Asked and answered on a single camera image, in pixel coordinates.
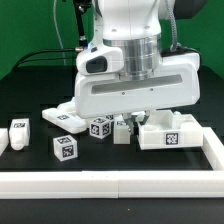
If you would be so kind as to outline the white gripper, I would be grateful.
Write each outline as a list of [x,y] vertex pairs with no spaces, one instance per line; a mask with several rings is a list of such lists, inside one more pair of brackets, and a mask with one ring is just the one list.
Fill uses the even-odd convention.
[[195,104],[200,98],[198,53],[164,57],[153,75],[145,80],[121,81],[116,73],[77,74],[75,106],[81,118],[122,114],[131,134],[132,112],[145,125],[153,109]]

